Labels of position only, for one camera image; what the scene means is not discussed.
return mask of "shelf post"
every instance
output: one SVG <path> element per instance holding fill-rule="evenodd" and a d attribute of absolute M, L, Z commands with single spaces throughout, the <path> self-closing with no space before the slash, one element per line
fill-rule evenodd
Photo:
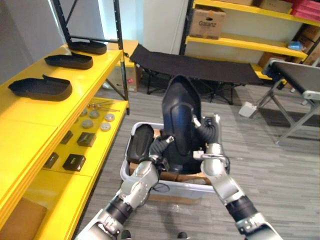
<path fill-rule="evenodd" d="M 55 12 L 58 17 L 58 20 L 59 20 L 59 23 L 60 23 L 60 26 L 61 26 L 61 29 L 62 29 L 62 32 L 64 35 L 64 38 L 65 38 L 65 41 L 67 44 L 69 44 L 72 42 L 71 36 L 70 36 L 69 30 L 67 28 L 67 22 L 66 22 L 65 15 L 64 15 L 64 12 L 61 7 L 60 0 L 52 0 L 52 2 L 53 2 Z"/>
<path fill-rule="evenodd" d="M 122 41 L 122 31 L 121 31 L 121 18 L 120 18 L 120 6 L 119 0 L 113 0 L 114 6 L 114 17 L 115 17 L 115 27 L 116 27 L 116 35 L 117 35 L 117 43 L 119 50 L 122 51 L 120 67 L 121 67 L 121 76 L 122 76 L 122 84 L 124 91 L 124 100 L 129 102 L 128 96 L 128 86 L 127 86 L 127 76 L 126 76 L 126 66 L 125 66 L 125 53 L 124 53 L 124 44 Z M 126 113 L 130 114 L 130 107 L 126 109 Z"/>

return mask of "black cable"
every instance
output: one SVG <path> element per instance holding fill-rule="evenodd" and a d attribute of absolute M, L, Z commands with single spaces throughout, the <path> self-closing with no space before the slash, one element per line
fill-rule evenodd
<path fill-rule="evenodd" d="M 162 183 L 162 182 L 158 182 L 154 187 L 151 188 L 152 190 L 158 192 L 158 193 L 168 193 L 170 191 L 170 187 L 169 185 L 165 184 L 165 183 Z"/>

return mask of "white wall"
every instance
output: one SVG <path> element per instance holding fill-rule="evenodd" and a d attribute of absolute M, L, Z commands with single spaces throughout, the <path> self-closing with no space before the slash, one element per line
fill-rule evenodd
<path fill-rule="evenodd" d="M 101 22 L 106 39 L 116 39 L 114 3 L 98 0 Z M 122 38 L 143 42 L 143 0 L 119 0 Z"/>
<path fill-rule="evenodd" d="M 4 0 L 33 61 L 63 43 L 47 0 Z"/>
<path fill-rule="evenodd" d="M 0 0 L 0 84 L 28 65 L 33 58 L 3 0 Z"/>
<path fill-rule="evenodd" d="M 60 0 L 65 20 L 69 15 L 74 0 Z M 103 38 L 98 0 L 79 0 L 73 10 L 71 18 L 67 24 L 71 35 Z"/>
<path fill-rule="evenodd" d="M 144 0 L 143 45 L 150 51 L 178 54 L 188 0 Z"/>

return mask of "white object on floor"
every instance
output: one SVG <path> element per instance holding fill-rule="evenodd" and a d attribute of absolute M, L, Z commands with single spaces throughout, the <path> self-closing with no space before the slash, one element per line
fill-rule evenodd
<path fill-rule="evenodd" d="M 249 118 L 256 110 L 256 105 L 253 105 L 252 103 L 246 101 L 239 110 L 239 114 L 241 116 Z"/>

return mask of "round metal disc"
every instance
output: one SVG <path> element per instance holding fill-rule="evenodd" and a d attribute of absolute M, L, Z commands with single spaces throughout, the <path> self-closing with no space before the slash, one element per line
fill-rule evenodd
<path fill-rule="evenodd" d="M 104 119 L 107 122 L 112 122 L 113 120 L 115 120 L 115 115 L 112 113 L 108 113 L 108 114 L 104 115 Z"/>
<path fill-rule="evenodd" d="M 83 116 L 85 116 L 85 115 L 87 115 L 87 109 L 86 109 L 86 108 L 83 109 L 83 111 L 80 113 L 80 116 L 81 116 L 81 117 L 83 117 Z"/>
<path fill-rule="evenodd" d="M 92 110 L 89 112 L 89 117 L 92 119 L 97 119 L 100 116 L 100 113 L 97 110 Z"/>
<path fill-rule="evenodd" d="M 91 119 L 87 119 L 82 121 L 81 123 L 81 127 L 83 127 L 84 129 L 89 129 L 94 125 L 94 122 Z"/>
<path fill-rule="evenodd" d="M 100 129 L 104 132 L 107 132 L 111 129 L 111 125 L 108 122 L 103 122 L 100 124 Z"/>

